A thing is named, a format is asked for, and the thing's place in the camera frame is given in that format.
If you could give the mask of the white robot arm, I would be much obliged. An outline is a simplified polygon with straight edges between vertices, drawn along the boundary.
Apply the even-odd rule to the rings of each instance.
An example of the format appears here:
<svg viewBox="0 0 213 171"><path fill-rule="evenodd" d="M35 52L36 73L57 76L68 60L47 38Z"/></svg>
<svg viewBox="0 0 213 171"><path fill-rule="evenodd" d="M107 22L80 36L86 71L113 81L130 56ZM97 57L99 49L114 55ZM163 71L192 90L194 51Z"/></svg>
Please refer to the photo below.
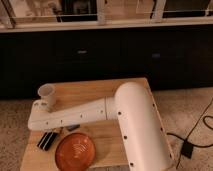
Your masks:
<svg viewBox="0 0 213 171"><path fill-rule="evenodd" d="M161 117L150 92L136 82L121 84L112 97L50 112L49 101L33 102L28 128L49 130L117 119L130 171L176 171Z"/></svg>

